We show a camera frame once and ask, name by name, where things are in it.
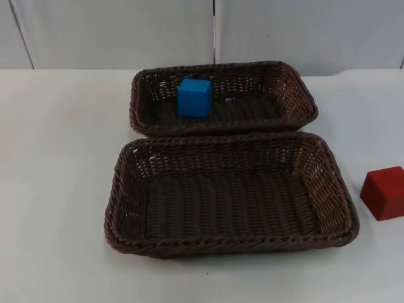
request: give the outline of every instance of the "blue block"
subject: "blue block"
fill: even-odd
[[[212,106],[212,82],[186,78],[177,90],[177,113],[181,117],[206,118]]]

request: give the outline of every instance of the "red cube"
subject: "red cube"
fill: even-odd
[[[360,197],[378,221],[404,216],[404,170],[368,172]]]

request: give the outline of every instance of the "rectangular basket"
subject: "rectangular basket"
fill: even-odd
[[[207,119],[177,115],[184,78],[212,81]],[[318,110],[299,74],[276,61],[147,69],[132,82],[131,126],[149,137],[296,130]]]
[[[344,246],[359,220],[326,143],[272,133],[129,143],[104,229],[122,253],[173,258]]]

